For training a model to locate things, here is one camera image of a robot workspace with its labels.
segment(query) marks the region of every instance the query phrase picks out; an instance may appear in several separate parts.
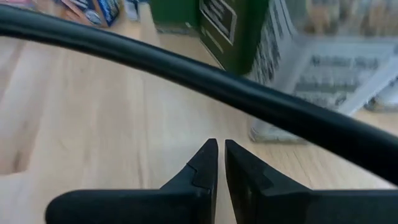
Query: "light wood surface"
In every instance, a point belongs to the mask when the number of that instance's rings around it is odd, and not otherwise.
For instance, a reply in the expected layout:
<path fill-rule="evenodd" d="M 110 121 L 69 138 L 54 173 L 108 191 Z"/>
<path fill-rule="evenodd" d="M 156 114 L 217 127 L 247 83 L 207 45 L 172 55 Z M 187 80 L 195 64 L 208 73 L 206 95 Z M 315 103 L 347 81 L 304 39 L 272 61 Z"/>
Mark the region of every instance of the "light wood surface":
<path fill-rule="evenodd" d="M 198 39 L 159 39 L 148 5 L 141 24 L 120 20 L 111 31 L 216 65 Z M 253 144 L 246 114 L 144 72 L 5 37 L 0 49 L 2 224 L 43 223 L 45 206 L 69 190 L 158 188 L 208 138 L 220 148 L 217 223 L 235 223 L 225 139 L 314 189 L 393 187 L 316 146 Z M 357 117 L 398 134 L 394 114 Z"/>

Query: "wooden table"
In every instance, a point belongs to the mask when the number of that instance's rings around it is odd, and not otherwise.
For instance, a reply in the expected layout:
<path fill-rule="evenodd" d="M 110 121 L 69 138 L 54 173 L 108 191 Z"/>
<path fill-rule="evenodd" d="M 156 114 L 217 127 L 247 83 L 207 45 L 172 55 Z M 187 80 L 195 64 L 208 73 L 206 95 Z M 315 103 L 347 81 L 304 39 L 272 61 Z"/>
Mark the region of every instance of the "wooden table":
<path fill-rule="evenodd" d="M 149 6 L 141 12 L 141 23 L 122 18 L 110 31 L 159 45 Z M 158 188 L 208 138 L 220 147 L 217 223 L 235 222 L 225 139 L 311 188 L 393 187 L 316 146 L 253 144 L 246 114 L 145 72 L 5 37 L 0 49 L 2 224 L 43 223 L 69 190 Z M 382 127 L 392 119 L 358 116 Z"/>

